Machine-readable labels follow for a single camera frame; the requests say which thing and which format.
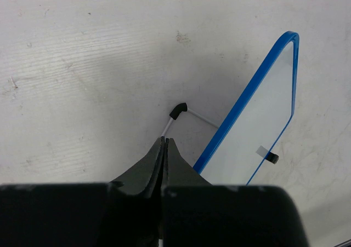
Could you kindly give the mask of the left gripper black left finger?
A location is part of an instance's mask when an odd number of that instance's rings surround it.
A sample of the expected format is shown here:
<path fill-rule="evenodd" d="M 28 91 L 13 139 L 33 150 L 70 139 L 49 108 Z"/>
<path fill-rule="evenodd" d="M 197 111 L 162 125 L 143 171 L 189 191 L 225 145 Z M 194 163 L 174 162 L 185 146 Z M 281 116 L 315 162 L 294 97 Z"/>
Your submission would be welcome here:
<path fill-rule="evenodd" d="M 161 172 L 165 147 L 165 138 L 159 137 L 141 160 L 111 183 L 125 195 L 151 198 Z"/>

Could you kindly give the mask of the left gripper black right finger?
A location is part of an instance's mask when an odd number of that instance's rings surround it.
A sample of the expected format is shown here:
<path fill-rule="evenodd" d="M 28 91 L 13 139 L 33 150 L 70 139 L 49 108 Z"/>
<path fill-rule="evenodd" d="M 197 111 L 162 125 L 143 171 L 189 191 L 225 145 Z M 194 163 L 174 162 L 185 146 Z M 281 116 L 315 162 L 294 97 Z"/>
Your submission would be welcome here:
<path fill-rule="evenodd" d="M 163 186 L 210 186 L 180 155 L 172 138 L 165 139 Z"/>

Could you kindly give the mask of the blue framed whiteboard with writing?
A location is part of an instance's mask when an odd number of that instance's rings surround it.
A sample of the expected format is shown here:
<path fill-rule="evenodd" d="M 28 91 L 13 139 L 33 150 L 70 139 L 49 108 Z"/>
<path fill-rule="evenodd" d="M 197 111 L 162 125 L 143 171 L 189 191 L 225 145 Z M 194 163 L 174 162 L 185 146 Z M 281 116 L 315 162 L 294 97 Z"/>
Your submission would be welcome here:
<path fill-rule="evenodd" d="M 258 70 L 194 164 L 214 185 L 248 185 L 295 111 L 299 34 L 287 31 Z"/>

